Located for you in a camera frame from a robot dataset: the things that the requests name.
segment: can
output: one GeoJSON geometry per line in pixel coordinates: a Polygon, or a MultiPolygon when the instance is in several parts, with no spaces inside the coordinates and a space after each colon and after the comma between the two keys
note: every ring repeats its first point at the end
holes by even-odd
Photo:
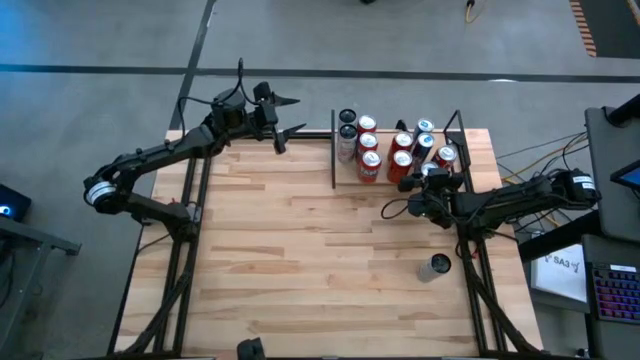
{"type": "Polygon", "coordinates": [[[416,128],[413,130],[413,142],[418,141],[420,134],[431,132],[433,132],[433,122],[431,120],[425,118],[418,120],[416,128]]]}
{"type": "Polygon", "coordinates": [[[358,136],[366,132],[376,132],[376,119],[369,115],[362,115],[358,119],[358,136]]]}
{"type": "Polygon", "coordinates": [[[445,254],[435,254],[418,269],[418,280],[423,283],[440,277],[451,270],[451,259],[445,254]]]}
{"type": "Polygon", "coordinates": [[[360,160],[362,160],[362,154],[370,150],[378,150],[378,138],[374,133],[364,133],[358,138],[358,150],[356,152],[356,161],[358,164],[360,160]]]}
{"type": "Polygon", "coordinates": [[[338,131],[338,160],[347,163],[353,160],[358,145],[358,131],[353,125],[342,125],[338,131]]]}
{"type": "Polygon", "coordinates": [[[436,163],[441,168],[451,169],[457,157],[458,153],[456,153],[456,150],[453,148],[453,146],[445,145],[438,149],[435,154],[433,154],[433,158],[431,159],[431,161],[436,163]]]}
{"type": "Polygon", "coordinates": [[[416,145],[413,147],[413,151],[411,152],[411,156],[413,156],[413,162],[416,169],[419,169],[422,166],[422,163],[427,159],[429,152],[431,152],[431,148],[433,147],[433,143],[435,140],[431,134],[420,134],[418,136],[418,141],[416,145]]]}
{"type": "Polygon", "coordinates": [[[355,125],[354,122],[356,121],[356,112],[351,109],[344,109],[340,111],[340,114],[338,114],[338,119],[340,119],[340,125],[355,125]]]}
{"type": "Polygon", "coordinates": [[[393,154],[395,154],[396,151],[411,151],[411,145],[413,145],[413,138],[411,137],[411,134],[407,132],[398,133],[393,137],[393,141],[391,141],[389,154],[387,154],[387,160],[391,161],[391,159],[393,158],[393,154]]]}
{"type": "Polygon", "coordinates": [[[422,164],[422,168],[420,168],[420,172],[422,173],[422,176],[427,176],[429,175],[429,170],[437,169],[437,168],[438,168],[438,164],[434,163],[433,161],[429,161],[422,164]]]}
{"type": "Polygon", "coordinates": [[[382,161],[375,151],[367,151],[362,154],[362,162],[358,169],[358,178],[363,183],[373,183],[378,178],[382,161]]]}
{"type": "Polygon", "coordinates": [[[406,150],[398,150],[393,154],[393,160],[389,162],[387,179],[394,184],[399,184],[403,177],[409,174],[412,162],[411,154],[406,150]]]}

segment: can lid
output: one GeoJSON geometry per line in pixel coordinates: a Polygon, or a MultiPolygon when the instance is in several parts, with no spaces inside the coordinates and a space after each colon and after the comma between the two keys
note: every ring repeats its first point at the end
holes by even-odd
{"type": "Polygon", "coordinates": [[[456,159],[456,156],[458,156],[456,151],[450,145],[441,147],[438,150],[438,154],[440,155],[440,158],[445,161],[453,161],[456,159]]]}
{"type": "Polygon", "coordinates": [[[356,119],[356,112],[351,109],[344,109],[340,111],[338,118],[344,123],[352,123],[356,119]]]}
{"type": "Polygon", "coordinates": [[[346,124],[340,127],[340,136],[345,139],[354,139],[357,135],[358,130],[353,125],[346,124]]]}
{"type": "Polygon", "coordinates": [[[372,133],[364,133],[360,135],[360,144],[364,147],[374,147],[378,144],[378,138],[375,134],[372,133]]]}
{"type": "Polygon", "coordinates": [[[420,136],[418,136],[418,142],[424,147],[432,147],[434,141],[433,136],[429,134],[420,134],[420,136]]]}
{"type": "Polygon", "coordinates": [[[376,120],[369,115],[362,115],[358,120],[358,124],[364,129],[373,129],[376,127],[376,120]]]}
{"type": "Polygon", "coordinates": [[[420,119],[418,120],[418,127],[422,131],[432,132],[433,131],[433,122],[429,119],[420,119]]]}
{"type": "Polygon", "coordinates": [[[422,175],[427,176],[429,175],[429,170],[437,169],[437,168],[438,168],[438,165],[436,163],[429,161],[422,164],[422,168],[420,170],[422,172],[422,175]]]}
{"type": "Polygon", "coordinates": [[[440,274],[446,274],[451,269],[451,260],[445,254],[435,254],[431,257],[431,267],[440,274]]]}
{"type": "Polygon", "coordinates": [[[398,150],[395,154],[393,154],[393,161],[400,166],[411,165],[413,161],[411,154],[409,154],[406,150],[398,150]]]}
{"type": "Polygon", "coordinates": [[[409,146],[413,143],[413,138],[411,134],[406,132],[401,132],[395,137],[396,143],[400,146],[409,146]]]}
{"type": "Polygon", "coordinates": [[[380,155],[375,151],[369,150],[362,154],[362,162],[367,166],[378,166],[380,161],[380,155]]]}

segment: concrete floor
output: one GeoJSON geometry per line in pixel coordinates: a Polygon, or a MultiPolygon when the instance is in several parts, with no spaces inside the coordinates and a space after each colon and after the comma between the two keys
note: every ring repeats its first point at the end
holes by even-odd
{"type": "MultiPolygon", "coordinates": [[[[206,0],[0,0],[0,64],[186,68],[206,0]]],[[[568,0],[489,0],[464,24],[464,0],[219,0],[198,66],[306,70],[636,75],[640,61],[591,58],[568,0]]],[[[82,180],[136,147],[159,143],[181,75],[0,73],[0,182],[31,196],[33,226],[83,244],[75,259],[54,255],[25,321],[21,348],[47,359],[105,353],[140,227],[128,216],[98,215],[81,199],[82,180]]],[[[618,105],[637,84],[502,83],[335,78],[268,80],[300,104],[282,125],[329,126],[330,109],[375,115],[381,127],[455,109],[467,127],[489,128],[496,154],[583,129],[590,106],[618,105]]],[[[189,94],[212,98],[234,78],[196,76],[189,94]]],[[[187,126],[206,107],[189,105],[187,126]]],[[[550,145],[501,161],[519,169],[550,145]]],[[[588,152],[573,166],[590,171],[588,152]]],[[[153,177],[137,191],[151,192],[153,177]]],[[[536,305],[545,348],[586,346],[580,314],[536,305]]]]}

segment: rgb keyboard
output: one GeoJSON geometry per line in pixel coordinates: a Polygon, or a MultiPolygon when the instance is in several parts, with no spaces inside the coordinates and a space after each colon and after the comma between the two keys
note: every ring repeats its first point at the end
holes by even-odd
{"type": "Polygon", "coordinates": [[[640,275],[633,270],[613,270],[603,264],[594,266],[591,275],[598,317],[640,324],[640,275]]]}

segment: wooden table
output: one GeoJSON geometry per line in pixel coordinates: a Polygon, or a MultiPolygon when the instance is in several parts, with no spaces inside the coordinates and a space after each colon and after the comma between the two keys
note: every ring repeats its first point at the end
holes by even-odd
{"type": "MultiPolygon", "coordinates": [[[[488,130],[466,136],[476,191],[501,186],[488,130]]],[[[382,220],[382,205],[402,196],[392,186],[332,189],[329,159],[329,140],[294,140],[280,156],[269,142],[237,141],[214,158],[183,355],[235,358],[258,336],[274,357],[477,355],[455,230],[408,214],[382,220]],[[435,253],[453,268],[423,284],[417,267],[435,253]]],[[[158,171],[153,198],[179,199],[185,171],[158,171]]],[[[149,227],[141,245],[165,233],[149,227]]],[[[170,245],[138,256],[116,350],[157,310],[170,245]]],[[[494,237],[487,247],[500,305],[541,348],[516,244],[494,237]]]]}

